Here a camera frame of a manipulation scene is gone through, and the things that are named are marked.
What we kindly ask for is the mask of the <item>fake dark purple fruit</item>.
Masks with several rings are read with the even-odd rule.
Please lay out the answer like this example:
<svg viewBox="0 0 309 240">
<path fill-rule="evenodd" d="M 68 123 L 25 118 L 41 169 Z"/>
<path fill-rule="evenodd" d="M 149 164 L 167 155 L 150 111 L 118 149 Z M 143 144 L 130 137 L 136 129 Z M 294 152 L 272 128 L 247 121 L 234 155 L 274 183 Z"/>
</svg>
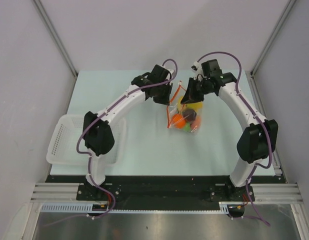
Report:
<svg viewBox="0 0 309 240">
<path fill-rule="evenodd" d="M 192 108 L 185 109 L 181 114 L 185 121 L 188 123 L 192 123 L 197 117 L 197 112 Z"/>
</svg>

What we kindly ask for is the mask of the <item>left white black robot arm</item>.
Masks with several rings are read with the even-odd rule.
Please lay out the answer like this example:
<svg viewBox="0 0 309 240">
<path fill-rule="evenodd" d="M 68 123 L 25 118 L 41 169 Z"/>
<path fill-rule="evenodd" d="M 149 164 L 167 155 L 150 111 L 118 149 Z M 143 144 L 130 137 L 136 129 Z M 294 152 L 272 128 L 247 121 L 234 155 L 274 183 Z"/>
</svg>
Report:
<svg viewBox="0 0 309 240">
<path fill-rule="evenodd" d="M 177 76 L 178 67 L 174 70 L 156 64 L 151 72 L 136 76 L 127 90 L 113 103 L 97 113 L 91 111 L 84 116 L 80 140 L 84 140 L 89 155 L 86 180 L 90 184 L 87 193 L 94 200 L 101 199 L 105 187 L 106 163 L 104 156 L 115 145 L 113 127 L 138 104 L 152 98 L 154 102 L 168 105 L 172 90 L 172 80 Z"/>
</svg>

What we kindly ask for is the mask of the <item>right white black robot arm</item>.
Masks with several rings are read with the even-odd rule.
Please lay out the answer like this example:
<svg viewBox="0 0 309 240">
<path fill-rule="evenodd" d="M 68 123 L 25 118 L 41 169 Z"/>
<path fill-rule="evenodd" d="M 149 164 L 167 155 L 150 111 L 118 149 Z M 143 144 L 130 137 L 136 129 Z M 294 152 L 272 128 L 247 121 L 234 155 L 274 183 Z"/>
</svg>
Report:
<svg viewBox="0 0 309 240">
<path fill-rule="evenodd" d="M 204 100 L 204 96 L 214 93 L 231 110 L 242 129 L 237 142 L 239 155 L 237 164 L 229 176 L 230 185 L 225 195 L 231 201 L 243 195 L 244 186 L 251 181 L 257 168 L 268 169 L 273 162 L 276 148 L 278 123 L 268 120 L 246 99 L 239 88 L 239 77 L 231 72 L 224 73 L 216 59 L 192 65 L 194 77 L 189 78 L 182 104 L 194 104 Z"/>
</svg>

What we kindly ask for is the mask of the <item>clear zip top bag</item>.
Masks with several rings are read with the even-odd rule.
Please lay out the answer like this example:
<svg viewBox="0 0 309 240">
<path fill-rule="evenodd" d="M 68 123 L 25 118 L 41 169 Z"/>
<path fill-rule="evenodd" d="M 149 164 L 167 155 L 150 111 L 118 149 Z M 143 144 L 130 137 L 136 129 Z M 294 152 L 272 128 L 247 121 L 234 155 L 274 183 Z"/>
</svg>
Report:
<svg viewBox="0 0 309 240">
<path fill-rule="evenodd" d="M 195 133 L 201 127 L 203 102 L 182 104 L 181 101 L 186 93 L 182 81 L 178 82 L 176 90 L 172 93 L 169 105 L 166 107 L 167 128 Z"/>
</svg>

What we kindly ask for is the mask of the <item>fake orange fruit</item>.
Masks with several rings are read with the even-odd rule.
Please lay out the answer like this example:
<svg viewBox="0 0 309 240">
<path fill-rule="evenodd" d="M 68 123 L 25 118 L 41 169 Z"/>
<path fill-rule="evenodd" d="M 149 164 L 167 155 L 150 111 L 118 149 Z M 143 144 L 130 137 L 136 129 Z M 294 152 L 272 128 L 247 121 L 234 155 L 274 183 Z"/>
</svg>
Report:
<svg viewBox="0 0 309 240">
<path fill-rule="evenodd" d="M 177 129 L 182 129 L 187 124 L 186 120 L 180 113 L 177 113 L 171 118 L 171 125 Z"/>
</svg>

